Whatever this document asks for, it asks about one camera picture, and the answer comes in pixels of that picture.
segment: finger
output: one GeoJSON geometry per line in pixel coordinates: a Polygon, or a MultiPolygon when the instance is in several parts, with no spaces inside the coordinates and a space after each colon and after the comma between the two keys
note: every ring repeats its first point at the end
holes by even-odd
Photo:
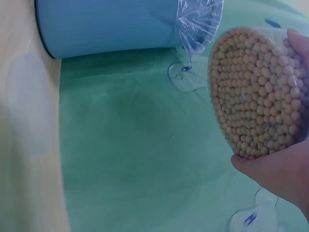
{"type": "Polygon", "coordinates": [[[288,29],[287,36],[292,47],[305,59],[309,67],[309,37],[303,36],[294,29],[288,29]]]}
{"type": "Polygon", "coordinates": [[[256,180],[263,170],[260,159],[261,158],[256,160],[244,159],[238,155],[233,155],[231,162],[238,171],[256,180]]]}

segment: black rim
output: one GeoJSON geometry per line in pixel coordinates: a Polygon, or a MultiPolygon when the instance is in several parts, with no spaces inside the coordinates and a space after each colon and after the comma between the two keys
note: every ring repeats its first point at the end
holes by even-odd
{"type": "Polygon", "coordinates": [[[38,15],[37,5],[38,5],[38,0],[34,0],[35,22],[36,22],[37,27],[38,27],[40,39],[41,39],[41,42],[42,42],[43,47],[44,47],[45,51],[47,52],[47,54],[48,54],[51,58],[55,59],[55,57],[53,57],[53,55],[48,51],[48,49],[47,49],[47,47],[46,47],[46,45],[45,45],[44,38],[43,38],[42,33],[41,33],[41,27],[40,27],[40,23],[39,23],[39,15],[38,15]]]}

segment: green tablecloth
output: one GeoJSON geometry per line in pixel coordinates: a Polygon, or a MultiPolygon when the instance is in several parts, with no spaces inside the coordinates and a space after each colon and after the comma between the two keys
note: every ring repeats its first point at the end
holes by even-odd
{"type": "MultiPolygon", "coordinates": [[[[237,26],[305,33],[309,19],[276,0],[226,0],[216,37],[237,26]]],[[[232,167],[208,97],[211,47],[192,58],[152,49],[62,61],[72,232],[308,231],[297,208],[232,167]]]]}

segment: hand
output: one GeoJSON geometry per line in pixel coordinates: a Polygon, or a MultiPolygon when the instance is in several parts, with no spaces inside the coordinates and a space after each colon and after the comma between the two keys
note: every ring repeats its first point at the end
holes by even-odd
{"type": "MultiPolygon", "coordinates": [[[[309,68],[309,37],[293,29],[287,34],[309,68]]],[[[309,221],[309,140],[255,160],[234,155],[231,162],[260,186],[296,205],[309,221]]]]}

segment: blue cylindrical container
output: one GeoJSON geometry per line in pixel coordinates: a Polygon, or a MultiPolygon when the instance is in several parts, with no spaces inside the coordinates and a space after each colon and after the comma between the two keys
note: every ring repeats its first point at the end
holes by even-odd
{"type": "Polygon", "coordinates": [[[37,24],[47,52],[54,58],[67,58],[143,48],[184,46],[186,49],[186,43],[192,44],[192,41],[205,44],[219,26],[222,2],[35,0],[35,5],[37,24]],[[202,19],[198,25],[202,28],[194,28],[192,19],[202,19]],[[205,22],[210,25],[208,29],[202,25],[205,22]]]}

